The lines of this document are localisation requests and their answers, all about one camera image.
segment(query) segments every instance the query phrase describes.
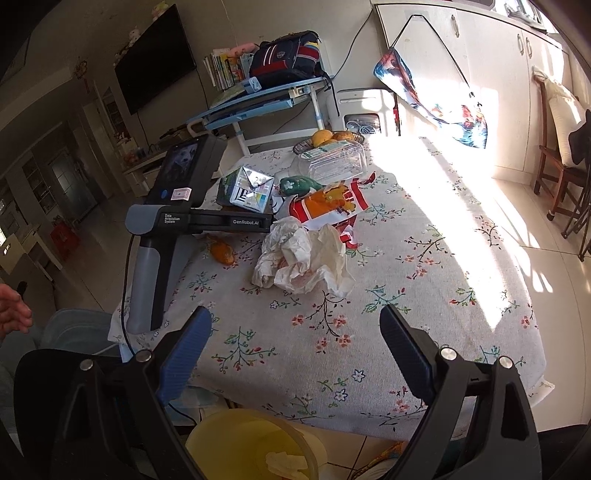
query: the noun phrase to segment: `clear plastic container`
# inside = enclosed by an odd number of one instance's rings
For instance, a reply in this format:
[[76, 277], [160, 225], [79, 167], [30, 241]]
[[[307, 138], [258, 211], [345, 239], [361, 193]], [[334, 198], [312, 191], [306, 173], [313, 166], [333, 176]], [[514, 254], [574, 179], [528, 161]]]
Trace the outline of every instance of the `clear plastic container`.
[[291, 170], [324, 185], [359, 177], [367, 171], [363, 145], [349, 140], [308, 150], [298, 155], [291, 166]]

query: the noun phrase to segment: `television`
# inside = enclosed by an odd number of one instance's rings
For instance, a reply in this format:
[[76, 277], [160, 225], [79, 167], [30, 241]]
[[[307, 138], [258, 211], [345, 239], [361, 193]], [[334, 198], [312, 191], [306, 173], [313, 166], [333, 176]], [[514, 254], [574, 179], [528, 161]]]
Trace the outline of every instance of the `television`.
[[172, 5], [123, 56], [115, 66], [115, 74], [133, 115], [195, 69], [177, 6]]

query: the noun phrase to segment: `power cord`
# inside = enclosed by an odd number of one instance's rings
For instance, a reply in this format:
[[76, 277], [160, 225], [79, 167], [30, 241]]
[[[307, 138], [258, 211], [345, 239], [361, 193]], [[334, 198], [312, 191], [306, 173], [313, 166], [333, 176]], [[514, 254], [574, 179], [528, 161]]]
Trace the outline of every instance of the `power cord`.
[[146, 145], [148, 145], [148, 152], [150, 151], [150, 141], [148, 140], [148, 135], [146, 135], [146, 130], [144, 128], [144, 124], [142, 123], [142, 119], [139, 117], [139, 112], [135, 113], [138, 116], [139, 125], [142, 127], [142, 131], [144, 132], [144, 138], [146, 139]]
[[186, 413], [183, 413], [182, 411], [178, 410], [177, 408], [174, 408], [173, 404], [169, 403], [168, 406], [170, 408], [172, 408], [176, 413], [178, 413], [179, 415], [182, 415], [183, 417], [185, 417], [186, 419], [189, 419], [193, 422], [193, 426], [196, 427], [197, 426], [197, 421], [195, 421], [195, 419], [189, 415], [187, 415]]
[[[277, 128], [271, 135], [275, 135], [279, 130], [281, 130], [284, 126], [286, 126], [289, 122], [295, 120], [296, 118], [298, 118], [303, 112], [304, 110], [306, 110], [306, 108], [308, 108], [309, 104], [312, 103], [312, 100], [308, 100], [306, 102], [306, 104], [304, 105], [304, 108], [302, 110], [300, 110], [298, 113], [296, 113], [294, 116], [292, 116], [289, 120], [283, 122], [279, 128]], [[256, 145], [254, 148], [251, 148], [251, 152], [252, 153], [256, 153], [257, 149], [261, 146], [262, 144]]]
[[205, 105], [207, 106], [207, 110], [209, 110], [209, 102], [207, 101], [207, 95], [205, 95], [205, 87], [203, 86], [203, 80], [201, 79], [201, 74], [199, 73], [199, 68], [195, 67], [197, 70], [197, 76], [199, 77], [199, 83], [201, 84], [201, 90], [203, 91], [203, 98], [205, 99]]
[[129, 341], [129, 338], [127, 337], [127, 331], [125, 330], [125, 322], [124, 322], [124, 312], [125, 312], [125, 295], [127, 293], [127, 271], [129, 268], [129, 258], [131, 256], [131, 246], [134, 243], [134, 237], [135, 235], [132, 235], [131, 238], [129, 239], [129, 246], [127, 247], [127, 257], [125, 258], [125, 273], [123, 275], [123, 299], [121, 300], [121, 331], [123, 332], [123, 338], [125, 339], [125, 343], [127, 343], [127, 347], [129, 348], [129, 351], [131, 352], [131, 355], [134, 354], [134, 349], [131, 346], [131, 342]]
[[[124, 322], [124, 317], [125, 317], [124, 312], [125, 312], [125, 295], [127, 293], [127, 273], [129, 270], [129, 258], [131, 256], [131, 247], [133, 246], [134, 238], [135, 238], [135, 235], [132, 235], [131, 238], [129, 239], [129, 246], [127, 247], [127, 256], [125, 257], [125, 273], [123, 275], [123, 298], [121, 299], [121, 331], [123, 332], [123, 338], [125, 339], [125, 343], [127, 344], [127, 347], [129, 348], [129, 351], [131, 352], [132, 355], [134, 354], [134, 349], [131, 346], [131, 342], [129, 341], [129, 337], [127, 337], [127, 330], [125, 329], [125, 322]], [[170, 408], [172, 408], [179, 415], [182, 415], [183, 417], [191, 420], [193, 422], [194, 426], [197, 426], [197, 422], [195, 421], [194, 418], [192, 418], [189, 415], [187, 415], [186, 413], [183, 413], [182, 411], [174, 408], [171, 403], [169, 403], [168, 406]]]
[[353, 37], [353, 41], [351, 42], [351, 46], [349, 47], [349, 51], [347, 53], [347, 56], [345, 57], [345, 61], [343, 62], [343, 64], [340, 66], [340, 68], [335, 73], [335, 76], [333, 77], [333, 80], [336, 78], [336, 76], [343, 69], [343, 67], [345, 66], [345, 63], [347, 63], [347, 60], [349, 59], [349, 55], [351, 55], [351, 50], [353, 50], [353, 45], [355, 44], [355, 40], [357, 40], [357, 37], [359, 36], [359, 34], [361, 33], [361, 31], [363, 30], [364, 26], [367, 24], [367, 22], [369, 22], [369, 19], [371, 18], [371, 14], [372, 13], [373, 13], [373, 10], [369, 12], [368, 17], [365, 19], [365, 22], [363, 22], [363, 25], [361, 25], [361, 27], [360, 27], [359, 30], [357, 30], [357, 33], [355, 34], [355, 36]]

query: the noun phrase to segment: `appliance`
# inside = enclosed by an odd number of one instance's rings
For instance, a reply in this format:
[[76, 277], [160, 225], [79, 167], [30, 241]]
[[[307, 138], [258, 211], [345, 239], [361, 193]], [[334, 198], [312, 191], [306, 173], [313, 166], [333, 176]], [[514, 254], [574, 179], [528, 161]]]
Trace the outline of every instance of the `appliance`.
[[152, 23], [115, 67], [129, 113], [195, 70], [176, 5]]
[[332, 99], [326, 101], [332, 130], [349, 130], [361, 135], [395, 135], [392, 92], [385, 89], [340, 90], [336, 92], [336, 101], [339, 112]]

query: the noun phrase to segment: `blue gripper pad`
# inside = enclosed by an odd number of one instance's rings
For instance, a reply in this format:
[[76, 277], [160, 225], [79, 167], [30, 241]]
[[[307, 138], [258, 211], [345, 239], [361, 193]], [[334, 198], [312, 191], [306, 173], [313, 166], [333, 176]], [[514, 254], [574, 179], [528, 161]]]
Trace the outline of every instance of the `blue gripper pad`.
[[427, 332], [411, 328], [392, 305], [380, 312], [379, 329], [411, 393], [430, 405], [436, 394], [433, 370], [437, 345]]
[[156, 396], [162, 405], [179, 398], [212, 332], [212, 314], [198, 307], [187, 320], [180, 338], [160, 368]]

